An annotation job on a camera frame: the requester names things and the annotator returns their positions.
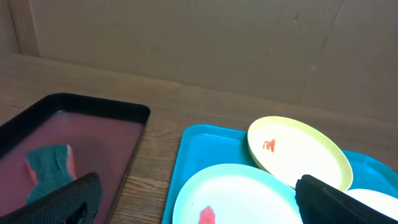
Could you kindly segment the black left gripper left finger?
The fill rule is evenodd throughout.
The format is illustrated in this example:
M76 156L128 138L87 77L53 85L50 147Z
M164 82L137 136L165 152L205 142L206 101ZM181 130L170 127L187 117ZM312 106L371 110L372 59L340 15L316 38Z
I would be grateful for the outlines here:
M1 217L3 224L93 224L103 189L100 177L90 172L50 194Z

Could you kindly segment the yellow-green plastic plate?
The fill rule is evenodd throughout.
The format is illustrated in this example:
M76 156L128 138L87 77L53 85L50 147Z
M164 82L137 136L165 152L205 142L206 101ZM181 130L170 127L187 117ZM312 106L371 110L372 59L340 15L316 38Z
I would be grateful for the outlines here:
M343 151L303 122L281 116L262 117L250 125L247 140L256 165L293 188L303 175L343 192L353 183L353 169Z

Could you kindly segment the light blue plastic plate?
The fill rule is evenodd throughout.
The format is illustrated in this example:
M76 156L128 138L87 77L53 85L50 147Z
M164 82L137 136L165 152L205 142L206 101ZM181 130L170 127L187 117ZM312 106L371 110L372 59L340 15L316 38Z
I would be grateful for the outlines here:
M172 223L302 222L295 190L241 164L218 164L194 174L181 188L172 213Z

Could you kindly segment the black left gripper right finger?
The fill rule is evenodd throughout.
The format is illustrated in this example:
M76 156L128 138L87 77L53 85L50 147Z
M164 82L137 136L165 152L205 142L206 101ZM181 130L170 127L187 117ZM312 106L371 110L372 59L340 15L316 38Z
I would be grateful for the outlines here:
M307 174L295 185L295 200L304 224L397 224L397 220Z

